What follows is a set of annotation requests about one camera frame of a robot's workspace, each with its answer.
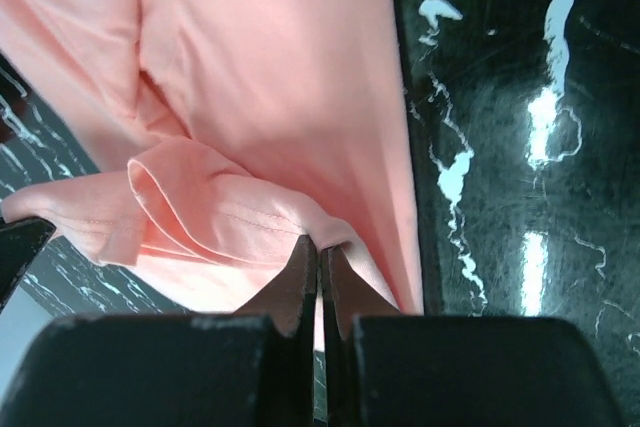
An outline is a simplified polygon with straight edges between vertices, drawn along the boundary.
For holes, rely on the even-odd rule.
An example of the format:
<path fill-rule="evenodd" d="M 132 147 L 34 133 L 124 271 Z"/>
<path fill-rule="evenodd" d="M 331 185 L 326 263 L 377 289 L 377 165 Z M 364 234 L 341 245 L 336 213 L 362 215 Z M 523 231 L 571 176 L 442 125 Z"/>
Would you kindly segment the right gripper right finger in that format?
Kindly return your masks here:
<path fill-rule="evenodd" d="M 611 426 L 615 399 L 558 318 L 410 316 L 351 267 L 320 260 L 331 426 Z"/>

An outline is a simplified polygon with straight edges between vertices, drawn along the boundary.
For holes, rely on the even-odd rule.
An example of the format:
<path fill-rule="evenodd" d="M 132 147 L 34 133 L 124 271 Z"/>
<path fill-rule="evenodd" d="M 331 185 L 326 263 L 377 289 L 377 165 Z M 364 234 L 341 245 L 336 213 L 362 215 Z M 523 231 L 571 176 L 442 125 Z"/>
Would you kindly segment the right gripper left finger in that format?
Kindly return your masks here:
<path fill-rule="evenodd" d="M 316 249 L 231 315 L 73 316 L 22 364 L 26 426 L 310 426 Z"/>

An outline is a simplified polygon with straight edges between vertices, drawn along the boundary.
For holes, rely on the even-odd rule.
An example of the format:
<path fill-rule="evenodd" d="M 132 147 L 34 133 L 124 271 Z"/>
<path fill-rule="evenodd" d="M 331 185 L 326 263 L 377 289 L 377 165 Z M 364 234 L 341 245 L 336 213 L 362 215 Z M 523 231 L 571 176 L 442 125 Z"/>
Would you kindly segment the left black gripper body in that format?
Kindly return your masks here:
<path fill-rule="evenodd" d="M 5 309 L 29 266 L 51 239 L 55 230 L 51 222 L 39 217 L 29 217 L 13 222 L 1 219 L 1 310 Z"/>

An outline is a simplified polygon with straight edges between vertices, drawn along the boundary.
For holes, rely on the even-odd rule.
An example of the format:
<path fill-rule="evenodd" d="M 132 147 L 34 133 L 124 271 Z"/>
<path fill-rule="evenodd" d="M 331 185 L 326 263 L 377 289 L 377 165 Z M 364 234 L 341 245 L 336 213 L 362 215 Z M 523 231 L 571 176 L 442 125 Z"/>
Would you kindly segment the salmon pink t-shirt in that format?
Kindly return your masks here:
<path fill-rule="evenodd" d="M 1 51 L 98 167 L 5 220 L 196 311 L 237 309 L 308 235 L 422 311 L 393 0 L 1 0 Z"/>

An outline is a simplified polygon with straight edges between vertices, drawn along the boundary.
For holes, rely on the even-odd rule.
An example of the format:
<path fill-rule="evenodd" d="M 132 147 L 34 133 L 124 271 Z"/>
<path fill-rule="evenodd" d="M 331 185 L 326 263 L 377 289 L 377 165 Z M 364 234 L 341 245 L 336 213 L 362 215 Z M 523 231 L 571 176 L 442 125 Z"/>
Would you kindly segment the black marble pattern mat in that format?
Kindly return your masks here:
<path fill-rule="evenodd" d="M 18 7 L 64 41 L 98 85 L 82 94 Z M 216 26 L 282 23 L 263 0 L 205 0 L 215 100 L 229 68 Z M 94 173 L 79 145 L 104 113 L 139 112 L 148 73 L 179 86 L 183 0 L 1 0 L 1 191 Z M 591 340 L 625 421 L 639 422 L 639 0 L 397 0 L 425 308 L 558 316 Z"/>

